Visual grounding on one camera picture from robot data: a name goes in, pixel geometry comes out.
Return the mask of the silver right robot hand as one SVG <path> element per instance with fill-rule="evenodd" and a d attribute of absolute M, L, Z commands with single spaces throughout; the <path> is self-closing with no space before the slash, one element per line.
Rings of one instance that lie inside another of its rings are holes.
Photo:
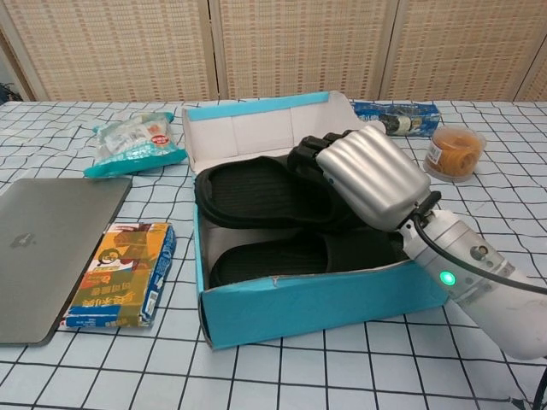
<path fill-rule="evenodd" d="M 288 156 L 291 170 L 318 168 L 327 183 L 368 226 L 396 231 L 414 214 L 428 214 L 441 193 L 385 133 L 378 121 L 343 134 L 308 136 Z"/>

